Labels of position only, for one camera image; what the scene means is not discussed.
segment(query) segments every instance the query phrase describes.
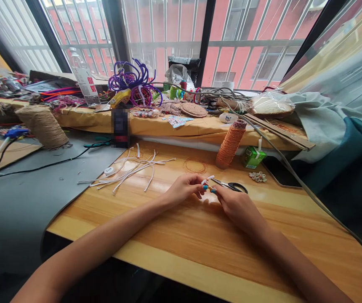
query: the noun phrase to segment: teal fabric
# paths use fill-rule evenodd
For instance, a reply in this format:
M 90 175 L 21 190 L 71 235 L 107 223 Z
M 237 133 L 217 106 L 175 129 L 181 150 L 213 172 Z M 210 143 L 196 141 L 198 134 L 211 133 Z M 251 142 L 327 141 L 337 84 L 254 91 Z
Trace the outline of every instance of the teal fabric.
M 362 121 L 346 117 L 341 144 L 320 161 L 292 165 L 307 186 L 362 238 Z

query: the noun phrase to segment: orange twine spool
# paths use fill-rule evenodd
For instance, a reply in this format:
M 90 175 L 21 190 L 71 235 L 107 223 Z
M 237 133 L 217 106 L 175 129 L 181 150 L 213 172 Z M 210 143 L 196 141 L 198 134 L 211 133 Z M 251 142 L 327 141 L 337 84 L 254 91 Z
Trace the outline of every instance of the orange twine spool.
M 241 119 L 236 120 L 230 126 L 216 157 L 215 163 L 218 168 L 225 169 L 229 167 L 237 149 L 239 148 L 246 126 L 247 122 Z

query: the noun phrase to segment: light wood tabletop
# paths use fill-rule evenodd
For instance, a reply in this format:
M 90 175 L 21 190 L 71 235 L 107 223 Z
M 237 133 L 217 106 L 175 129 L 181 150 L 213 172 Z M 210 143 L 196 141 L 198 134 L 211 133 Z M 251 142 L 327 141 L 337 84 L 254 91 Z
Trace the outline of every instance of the light wood tabletop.
M 207 163 L 204 176 L 244 185 L 261 214 L 354 302 L 362 302 L 362 246 L 324 213 L 302 189 L 280 187 L 268 177 L 256 183 L 248 177 L 239 157 L 226 171 L 214 166 L 216 153 L 140 141 L 144 156 L 158 152 L 154 179 L 147 192 L 152 168 L 146 168 L 118 188 L 88 188 L 64 209 L 48 231 L 76 240 L 93 228 L 165 192 L 185 174 L 187 158 Z M 201 170 L 202 164 L 187 162 Z M 126 162 L 123 170 L 136 162 Z M 267 173 L 263 167 L 256 169 Z M 212 193 L 202 200 L 191 196 L 137 233 L 114 257 L 231 302 L 303 302 L 286 274 L 226 217 Z

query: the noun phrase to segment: black scissors handle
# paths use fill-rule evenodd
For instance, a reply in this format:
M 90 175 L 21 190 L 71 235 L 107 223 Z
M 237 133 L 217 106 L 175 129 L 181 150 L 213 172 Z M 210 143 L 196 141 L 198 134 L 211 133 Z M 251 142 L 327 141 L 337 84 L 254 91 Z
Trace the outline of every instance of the black scissors handle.
M 246 194 L 248 194 L 247 189 L 241 185 L 240 183 L 236 183 L 236 182 L 230 182 L 227 185 L 230 186 L 231 189 L 233 189 L 234 191 L 239 191 L 239 192 L 245 192 Z

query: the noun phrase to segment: woven mat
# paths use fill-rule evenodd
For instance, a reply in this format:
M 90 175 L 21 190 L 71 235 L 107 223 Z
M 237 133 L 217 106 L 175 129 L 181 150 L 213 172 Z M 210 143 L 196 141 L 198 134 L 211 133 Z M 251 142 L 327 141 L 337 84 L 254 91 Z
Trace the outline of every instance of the woven mat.
M 180 110 L 194 118 L 203 118 L 208 114 L 204 108 L 195 103 L 183 103 L 180 106 Z

